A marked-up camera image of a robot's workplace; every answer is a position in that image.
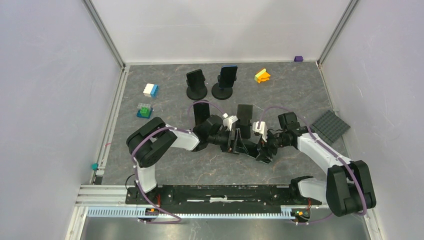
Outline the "black round base phone stand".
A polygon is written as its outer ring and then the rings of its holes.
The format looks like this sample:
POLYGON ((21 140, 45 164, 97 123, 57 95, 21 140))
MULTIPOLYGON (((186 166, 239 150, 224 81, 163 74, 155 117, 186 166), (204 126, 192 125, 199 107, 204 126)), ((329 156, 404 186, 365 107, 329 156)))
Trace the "black round base phone stand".
POLYGON ((211 88, 211 93, 215 99, 227 100, 233 95, 233 88, 232 87, 220 88, 219 83, 216 83, 211 88))

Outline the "teal edged black phone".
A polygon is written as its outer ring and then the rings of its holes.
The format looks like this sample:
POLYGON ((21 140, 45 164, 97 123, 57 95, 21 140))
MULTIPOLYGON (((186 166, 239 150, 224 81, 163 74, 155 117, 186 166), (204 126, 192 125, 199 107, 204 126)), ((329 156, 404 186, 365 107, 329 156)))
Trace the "teal edged black phone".
POLYGON ((191 91, 199 91, 205 88, 205 76, 201 69, 190 71, 186 74, 187 85, 191 91))

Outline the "black folding phone stand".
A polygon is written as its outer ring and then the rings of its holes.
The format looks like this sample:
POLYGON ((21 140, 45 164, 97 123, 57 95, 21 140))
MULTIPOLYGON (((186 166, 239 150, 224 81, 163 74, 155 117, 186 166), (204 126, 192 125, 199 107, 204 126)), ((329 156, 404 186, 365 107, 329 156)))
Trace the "black folding phone stand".
POLYGON ((251 104, 238 104, 235 127, 239 129, 242 139, 251 138, 251 120, 253 118, 253 106, 251 104))

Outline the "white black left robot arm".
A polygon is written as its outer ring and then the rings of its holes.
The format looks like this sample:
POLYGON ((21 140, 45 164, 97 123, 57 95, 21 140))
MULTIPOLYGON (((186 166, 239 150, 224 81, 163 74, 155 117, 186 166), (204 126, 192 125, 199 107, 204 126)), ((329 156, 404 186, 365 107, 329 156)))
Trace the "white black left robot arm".
POLYGON ((133 132, 127 138, 126 145, 134 162, 139 199, 145 204, 156 200, 155 165, 170 148, 198 152, 213 144, 226 153, 254 153, 255 145, 243 138, 242 130, 236 127, 237 121, 238 118, 234 115, 212 114, 189 130, 171 126, 160 117, 154 117, 133 132))

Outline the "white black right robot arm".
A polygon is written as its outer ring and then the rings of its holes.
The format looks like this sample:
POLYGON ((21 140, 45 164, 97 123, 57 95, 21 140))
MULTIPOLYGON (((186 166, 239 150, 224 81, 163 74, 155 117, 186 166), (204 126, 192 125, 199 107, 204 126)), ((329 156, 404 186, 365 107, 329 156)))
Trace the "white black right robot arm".
POLYGON ((280 132, 273 133, 263 120, 253 123, 252 130, 260 136, 257 160, 270 162, 279 148, 294 147, 313 160, 326 174, 326 180, 311 176, 292 181, 289 199, 302 204, 308 198, 327 204, 331 212, 342 217, 366 214, 377 205, 368 165, 353 161, 325 143, 307 125, 302 126, 294 112, 279 115, 280 132))

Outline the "blue edged black phone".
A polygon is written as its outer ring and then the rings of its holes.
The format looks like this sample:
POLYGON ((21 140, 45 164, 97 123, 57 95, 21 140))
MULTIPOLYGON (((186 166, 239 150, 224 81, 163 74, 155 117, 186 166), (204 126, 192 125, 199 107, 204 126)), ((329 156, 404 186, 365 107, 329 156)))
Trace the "blue edged black phone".
POLYGON ((219 88, 232 88, 237 80, 237 65, 224 65, 221 67, 219 74, 219 88))

